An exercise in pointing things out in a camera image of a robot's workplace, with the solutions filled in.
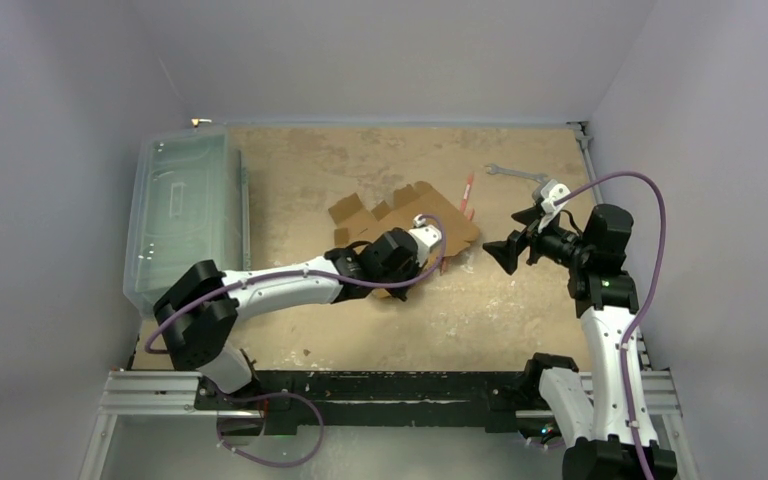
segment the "floor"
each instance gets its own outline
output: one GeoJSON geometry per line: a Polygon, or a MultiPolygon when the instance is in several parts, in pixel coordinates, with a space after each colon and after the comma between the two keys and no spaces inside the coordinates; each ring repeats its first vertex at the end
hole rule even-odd
{"type": "MultiPolygon", "coordinates": [[[[333,246],[327,208],[358,192],[371,208],[397,187],[426,180],[455,205],[475,173],[470,206],[481,237],[406,303],[369,297],[310,305],[239,322],[231,341],[257,367],[320,370],[520,370],[534,352],[590,369],[567,295],[567,272],[547,260],[508,276],[481,243],[502,240],[532,206],[536,183],[488,175],[484,165],[545,172],[571,188],[587,181],[573,133],[498,128],[234,128],[250,175],[254,269],[288,265],[333,246]]],[[[591,195],[568,209],[583,227],[591,195]]],[[[155,326],[144,322],[143,335],[155,326]]],[[[138,353],[135,369],[171,369],[138,353]]]]}

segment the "table top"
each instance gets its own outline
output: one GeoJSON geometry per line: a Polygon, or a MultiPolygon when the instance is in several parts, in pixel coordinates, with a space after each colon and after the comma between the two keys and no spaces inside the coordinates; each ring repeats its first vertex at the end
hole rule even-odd
{"type": "MultiPolygon", "coordinates": [[[[488,175],[484,165],[544,172],[570,188],[587,182],[573,132],[502,128],[236,127],[250,179],[254,269],[290,265],[333,246],[327,208],[357,192],[372,208],[398,187],[431,183],[459,206],[467,176],[469,206],[481,236],[408,293],[408,301],[370,296],[306,305],[238,322],[231,341],[261,369],[521,370],[535,352],[573,357],[590,369],[584,334],[567,294],[566,269],[543,260],[508,276],[481,250],[520,227],[513,212],[532,206],[537,184],[488,175]]],[[[592,195],[568,205],[583,226],[592,195]]],[[[156,326],[144,322],[141,338],[156,326]]],[[[135,369],[171,369],[141,352],[135,369]]]]}

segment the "plastic container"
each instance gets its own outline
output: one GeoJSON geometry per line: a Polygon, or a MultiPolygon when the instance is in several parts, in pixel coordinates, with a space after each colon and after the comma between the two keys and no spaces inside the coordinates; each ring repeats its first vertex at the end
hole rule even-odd
{"type": "Polygon", "coordinates": [[[194,263],[250,269],[248,175],[221,126],[169,133],[140,151],[123,290],[140,314],[194,263]]]}

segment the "metal wrench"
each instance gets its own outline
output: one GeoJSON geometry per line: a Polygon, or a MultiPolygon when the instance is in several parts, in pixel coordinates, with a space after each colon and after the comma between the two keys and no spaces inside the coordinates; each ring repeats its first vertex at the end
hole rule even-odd
{"type": "Polygon", "coordinates": [[[534,180],[535,182],[540,184],[543,184],[549,181],[549,175],[545,173],[520,172],[519,170],[502,168],[496,165],[495,163],[488,163],[487,165],[484,165],[484,169],[489,175],[496,175],[497,173],[501,173],[502,175],[511,175],[513,177],[527,178],[529,180],[534,180]]]}

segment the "cardboard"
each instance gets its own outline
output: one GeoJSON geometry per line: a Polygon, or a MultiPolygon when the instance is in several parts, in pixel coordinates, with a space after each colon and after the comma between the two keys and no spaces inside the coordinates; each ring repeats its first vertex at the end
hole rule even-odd
{"type": "MultiPolygon", "coordinates": [[[[478,239],[478,227],[428,182],[420,181],[395,190],[392,206],[381,202],[368,210],[358,194],[353,193],[328,209],[336,225],[334,245],[337,247],[345,247],[358,240],[372,242],[382,233],[396,227],[410,230],[413,228],[414,217],[420,213],[436,215],[443,222],[446,257],[454,257],[478,239]]],[[[435,259],[436,256],[432,254],[426,267],[435,259]]],[[[376,290],[376,294],[379,297],[387,296],[384,290],[376,290]]]]}

